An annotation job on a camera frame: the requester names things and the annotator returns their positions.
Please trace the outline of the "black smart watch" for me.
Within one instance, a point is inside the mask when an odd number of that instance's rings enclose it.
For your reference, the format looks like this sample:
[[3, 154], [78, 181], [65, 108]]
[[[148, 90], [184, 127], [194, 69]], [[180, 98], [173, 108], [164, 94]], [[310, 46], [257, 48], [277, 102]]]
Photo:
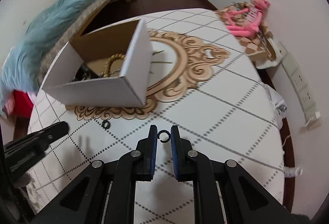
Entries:
[[96, 78], [99, 78], [99, 76], [83, 63], [78, 69], [77, 73], [75, 74], [73, 78], [73, 82], [96, 79]]

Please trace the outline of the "white cardboard box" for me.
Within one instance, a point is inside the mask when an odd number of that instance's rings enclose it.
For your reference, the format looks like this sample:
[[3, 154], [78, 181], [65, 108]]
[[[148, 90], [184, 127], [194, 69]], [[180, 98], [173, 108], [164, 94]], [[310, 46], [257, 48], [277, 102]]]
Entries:
[[[144, 19], [75, 37], [53, 60], [42, 89], [67, 106], [142, 107], [152, 50]], [[99, 78], [73, 82], [83, 63]]]

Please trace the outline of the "red cloth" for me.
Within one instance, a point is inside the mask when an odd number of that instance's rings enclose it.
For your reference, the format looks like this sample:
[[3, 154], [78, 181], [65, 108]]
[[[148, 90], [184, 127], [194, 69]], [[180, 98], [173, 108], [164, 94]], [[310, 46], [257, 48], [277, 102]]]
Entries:
[[34, 104], [27, 93], [13, 91], [5, 104], [5, 112], [9, 116], [20, 118], [30, 118]]

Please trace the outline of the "white patterned tablecloth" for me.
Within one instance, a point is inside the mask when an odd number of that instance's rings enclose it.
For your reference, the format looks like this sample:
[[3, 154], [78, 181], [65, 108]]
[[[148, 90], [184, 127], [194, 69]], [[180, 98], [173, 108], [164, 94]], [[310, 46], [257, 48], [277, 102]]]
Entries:
[[[65, 121], [69, 133], [30, 170], [32, 222], [291, 221], [282, 204], [280, 130], [243, 47], [209, 10], [164, 11], [115, 24], [137, 19], [145, 20], [153, 49], [144, 106], [67, 106], [41, 87], [30, 131]], [[157, 127], [155, 173], [136, 180], [137, 144], [151, 125]], [[191, 143], [192, 181], [175, 178], [173, 125]]]

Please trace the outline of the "light blue blanket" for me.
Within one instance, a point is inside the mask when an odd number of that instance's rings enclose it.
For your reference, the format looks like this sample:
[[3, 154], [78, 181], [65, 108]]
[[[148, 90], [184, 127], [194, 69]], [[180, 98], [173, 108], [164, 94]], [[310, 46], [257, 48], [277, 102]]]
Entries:
[[28, 26], [22, 40], [12, 47], [1, 72], [1, 116], [13, 91], [36, 93], [43, 57], [55, 46], [81, 12], [95, 0], [57, 0]]

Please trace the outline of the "white plastic bag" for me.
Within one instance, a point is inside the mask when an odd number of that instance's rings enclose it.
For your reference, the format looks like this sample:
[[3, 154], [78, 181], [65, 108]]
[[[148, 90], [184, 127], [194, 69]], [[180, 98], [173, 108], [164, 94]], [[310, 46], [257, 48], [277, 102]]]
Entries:
[[270, 100], [270, 103], [272, 104], [277, 127], [281, 129], [283, 126], [283, 119], [286, 118], [287, 115], [287, 104], [285, 103], [283, 97], [271, 86], [264, 84], [263, 87]]

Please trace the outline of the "white plastic bottle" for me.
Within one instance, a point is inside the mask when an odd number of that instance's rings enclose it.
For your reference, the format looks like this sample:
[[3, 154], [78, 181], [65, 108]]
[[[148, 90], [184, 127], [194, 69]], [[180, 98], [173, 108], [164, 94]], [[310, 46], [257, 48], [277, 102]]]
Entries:
[[285, 178], [294, 178], [303, 174], [301, 167], [284, 167], [283, 168]]

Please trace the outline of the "white charger plug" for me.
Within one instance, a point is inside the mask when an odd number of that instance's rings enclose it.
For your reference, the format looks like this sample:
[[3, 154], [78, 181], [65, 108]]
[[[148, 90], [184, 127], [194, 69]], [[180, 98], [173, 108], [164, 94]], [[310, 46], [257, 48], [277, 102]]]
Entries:
[[311, 113], [305, 114], [305, 124], [302, 126], [303, 128], [310, 128], [316, 122], [321, 119], [321, 113], [319, 111], [314, 111]]

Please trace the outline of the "checkered beige cushion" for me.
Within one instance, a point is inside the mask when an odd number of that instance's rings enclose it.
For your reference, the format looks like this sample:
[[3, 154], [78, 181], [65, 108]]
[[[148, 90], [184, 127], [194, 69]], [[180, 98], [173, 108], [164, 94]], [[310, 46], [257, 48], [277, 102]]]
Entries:
[[273, 35], [264, 23], [265, 8], [243, 2], [233, 3], [215, 11], [219, 19], [235, 36], [251, 61], [274, 61]]

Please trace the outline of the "pink panther plush toy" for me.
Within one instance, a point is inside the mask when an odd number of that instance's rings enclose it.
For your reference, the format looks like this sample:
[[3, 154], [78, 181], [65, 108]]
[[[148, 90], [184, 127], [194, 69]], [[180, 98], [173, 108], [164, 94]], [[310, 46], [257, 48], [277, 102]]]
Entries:
[[[250, 6], [241, 10], [231, 10], [226, 12], [225, 17], [229, 23], [227, 29], [236, 37], [253, 39], [253, 37], [259, 32], [260, 23], [269, 7], [270, 2], [268, 0], [250, 0]], [[245, 16], [242, 26], [236, 25], [233, 21], [232, 17], [235, 17], [236, 15]]]

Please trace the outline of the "bed with beige mattress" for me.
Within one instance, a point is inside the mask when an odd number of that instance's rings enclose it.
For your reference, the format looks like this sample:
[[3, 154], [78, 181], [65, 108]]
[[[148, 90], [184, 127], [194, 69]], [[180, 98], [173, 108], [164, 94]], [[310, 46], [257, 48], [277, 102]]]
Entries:
[[88, 5], [73, 22], [73, 24], [63, 33], [63, 35], [57, 40], [54, 46], [42, 57], [40, 69], [37, 74], [37, 80], [41, 84], [48, 72], [51, 63], [55, 59], [59, 51], [65, 46], [65, 44], [72, 38], [79, 37], [83, 31], [95, 18], [95, 16], [110, 2], [113, 0], [95, 0]]

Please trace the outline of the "white wall power strip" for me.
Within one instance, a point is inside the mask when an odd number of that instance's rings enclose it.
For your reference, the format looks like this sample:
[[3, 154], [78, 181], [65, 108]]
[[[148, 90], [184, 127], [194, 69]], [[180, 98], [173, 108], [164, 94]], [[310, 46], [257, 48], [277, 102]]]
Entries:
[[[294, 59], [293, 55], [286, 49], [282, 41], [279, 41], [279, 51], [282, 55], [280, 63], [294, 88], [294, 91], [299, 100], [299, 104], [301, 105], [301, 108], [303, 110], [304, 117], [306, 113], [319, 111], [317, 109], [316, 101], [313, 97], [313, 93], [311, 91], [309, 83], [307, 82], [307, 79], [305, 78], [304, 73], [302, 72], [297, 61]], [[302, 129], [312, 130], [320, 126], [321, 123], [322, 117], [310, 128], [304, 127]]]

